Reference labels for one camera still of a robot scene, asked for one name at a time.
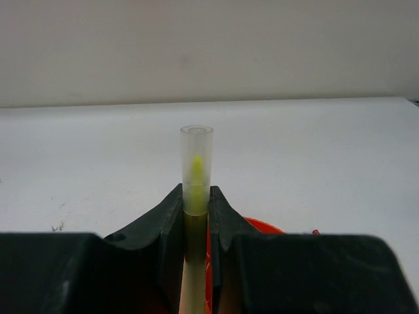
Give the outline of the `slim orange highlighter pen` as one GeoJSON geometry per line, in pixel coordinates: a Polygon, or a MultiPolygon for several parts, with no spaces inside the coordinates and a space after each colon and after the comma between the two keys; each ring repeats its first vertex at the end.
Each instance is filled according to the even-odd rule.
{"type": "Polygon", "coordinates": [[[183,273],[182,273],[182,282],[181,282],[181,293],[179,299],[179,314],[187,313],[187,276],[186,276],[186,261],[183,261],[183,273]]]}

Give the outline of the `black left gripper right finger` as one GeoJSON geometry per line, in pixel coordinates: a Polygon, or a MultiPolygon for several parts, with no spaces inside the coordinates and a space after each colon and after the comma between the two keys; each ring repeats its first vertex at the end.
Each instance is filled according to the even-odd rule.
{"type": "Polygon", "coordinates": [[[211,188],[214,313],[417,313],[393,251],[371,235],[275,234],[211,188]]]}

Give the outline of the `slim yellow highlighter pen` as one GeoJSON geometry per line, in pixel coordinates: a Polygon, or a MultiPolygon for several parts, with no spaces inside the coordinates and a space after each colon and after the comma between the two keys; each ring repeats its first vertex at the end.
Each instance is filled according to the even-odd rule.
{"type": "Polygon", "coordinates": [[[204,313],[206,307],[206,255],[210,200],[213,129],[180,129],[185,228],[185,313],[204,313]]]}

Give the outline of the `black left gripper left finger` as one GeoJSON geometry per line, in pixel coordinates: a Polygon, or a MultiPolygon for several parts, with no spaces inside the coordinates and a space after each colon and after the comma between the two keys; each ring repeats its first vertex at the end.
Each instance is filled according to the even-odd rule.
{"type": "Polygon", "coordinates": [[[2,313],[177,313],[182,187],[106,237],[1,234],[2,313]]]}

